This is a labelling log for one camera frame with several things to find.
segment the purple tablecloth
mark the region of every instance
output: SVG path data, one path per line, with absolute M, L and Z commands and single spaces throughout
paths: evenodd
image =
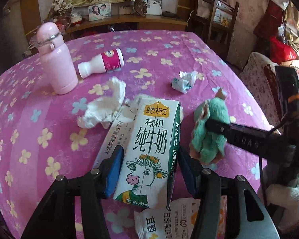
M 68 94 L 58 96 L 43 74 L 39 55 L 23 60 L 0 76 L 0 209 L 8 227 L 20 238 L 31 214 L 58 174 L 82 176 L 91 169 L 107 130 L 101 125 L 86 130 L 76 119 L 86 104 L 110 95 L 105 85 L 111 76 L 126 82 L 126 98 L 144 93 L 179 100 L 184 109 L 180 144 L 188 147 L 194 126 L 193 111 L 222 87 L 232 122 L 269 129 L 256 101 L 231 69 L 195 34 L 170 31 L 121 31 L 68 42 L 75 67 L 93 56 L 120 48 L 121 71 L 94 74 L 80 80 Z M 185 95 L 171 88 L 180 71 L 199 72 Z M 259 186 L 258 158 L 230 145 L 225 158 L 211 165 L 219 175 L 244 175 Z M 180 169 L 173 199 L 188 197 Z M 83 238 L 80 202 L 76 201 L 77 237 Z M 133 211 L 141 208 L 103 200 L 111 238 L 137 238 Z

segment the cow's ear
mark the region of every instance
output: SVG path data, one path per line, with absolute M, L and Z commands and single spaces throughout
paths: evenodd
M 156 178 L 162 179 L 168 176 L 168 172 L 163 169 L 157 169 L 154 171 Z
M 126 165 L 128 166 L 128 168 L 131 170 L 131 171 L 134 171 L 136 169 L 136 166 L 135 166 L 135 163 L 130 161 L 130 162 L 126 162 Z

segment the red plastic bag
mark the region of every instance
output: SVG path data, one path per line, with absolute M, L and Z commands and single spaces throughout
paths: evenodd
M 292 47 L 282 43 L 275 37 L 270 38 L 270 59 L 274 63 L 281 64 L 281 62 L 294 60 L 297 58 L 296 52 Z

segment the cow illustration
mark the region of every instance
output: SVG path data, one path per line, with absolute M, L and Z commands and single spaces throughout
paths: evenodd
M 162 163 L 159 163 L 157 157 L 148 155 L 140 155 L 134 161 L 126 162 L 126 165 L 131 170 L 126 181 L 133 185 L 133 188 L 121 193 L 116 200 L 148 207 L 147 193 L 150 191 L 155 177 L 165 178 L 168 176 L 168 172 L 160 169 Z

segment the photo of couple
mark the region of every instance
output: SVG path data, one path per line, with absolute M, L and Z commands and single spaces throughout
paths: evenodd
M 89 6 L 89 21 L 111 17 L 111 4 L 103 3 Z

